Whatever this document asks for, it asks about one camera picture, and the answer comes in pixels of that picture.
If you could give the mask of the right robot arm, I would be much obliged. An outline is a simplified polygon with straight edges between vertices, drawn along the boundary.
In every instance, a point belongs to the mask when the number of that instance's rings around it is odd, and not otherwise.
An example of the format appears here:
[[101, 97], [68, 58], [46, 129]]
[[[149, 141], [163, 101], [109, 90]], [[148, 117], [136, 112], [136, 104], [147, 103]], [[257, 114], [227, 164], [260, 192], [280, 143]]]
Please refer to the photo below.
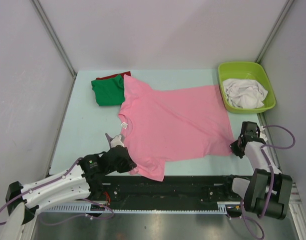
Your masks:
[[[271, 127], [281, 128], [289, 133], [292, 144], [267, 144], [261, 137], [261, 130]], [[250, 160], [254, 173], [250, 180], [234, 177], [232, 183], [224, 186], [224, 197], [230, 201], [241, 197], [244, 209], [259, 218], [266, 216], [283, 220], [287, 215], [293, 180], [274, 164], [269, 157], [268, 148], [287, 150], [294, 147], [295, 143], [294, 135], [285, 127], [268, 125], [260, 128], [255, 122], [244, 121], [238, 139], [231, 143], [230, 148], [237, 157], [246, 156]]]

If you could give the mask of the green plastic basin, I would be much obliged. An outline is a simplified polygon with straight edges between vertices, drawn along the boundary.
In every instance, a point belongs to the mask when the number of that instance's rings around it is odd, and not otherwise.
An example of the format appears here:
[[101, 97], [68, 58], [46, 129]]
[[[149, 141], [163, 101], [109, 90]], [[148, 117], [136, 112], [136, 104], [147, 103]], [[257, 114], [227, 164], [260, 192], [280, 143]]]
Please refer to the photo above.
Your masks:
[[[269, 81], [269, 78], [264, 68], [255, 62], [250, 61], [231, 61], [224, 62], [218, 66], [219, 86], [226, 109], [234, 114], [259, 114], [272, 109], [276, 105], [276, 98]], [[259, 108], [247, 109], [232, 106], [225, 96], [223, 81], [227, 79], [241, 79], [241, 80], [256, 80], [260, 83], [268, 95], [263, 100], [263, 106]]]

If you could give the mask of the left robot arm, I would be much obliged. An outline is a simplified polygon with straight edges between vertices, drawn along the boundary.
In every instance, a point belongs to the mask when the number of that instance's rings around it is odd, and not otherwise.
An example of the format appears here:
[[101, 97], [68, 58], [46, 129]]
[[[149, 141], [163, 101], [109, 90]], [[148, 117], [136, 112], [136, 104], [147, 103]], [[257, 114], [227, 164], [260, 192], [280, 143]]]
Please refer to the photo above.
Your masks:
[[23, 223], [53, 206], [74, 200], [97, 200], [104, 192], [103, 179], [112, 172], [126, 173], [136, 163], [123, 146], [78, 158], [73, 165], [58, 174], [22, 185], [16, 181], [8, 186], [6, 209], [11, 214], [24, 203]]

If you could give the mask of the pink t shirt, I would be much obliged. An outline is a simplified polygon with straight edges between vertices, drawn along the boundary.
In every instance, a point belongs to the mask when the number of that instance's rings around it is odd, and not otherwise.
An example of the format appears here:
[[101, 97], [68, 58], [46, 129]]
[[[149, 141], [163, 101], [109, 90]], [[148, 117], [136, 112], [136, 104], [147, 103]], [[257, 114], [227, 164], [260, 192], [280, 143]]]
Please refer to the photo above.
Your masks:
[[126, 76], [124, 96], [118, 117], [136, 163], [132, 175], [161, 182], [166, 162], [231, 154], [234, 136], [217, 85], [155, 90]]

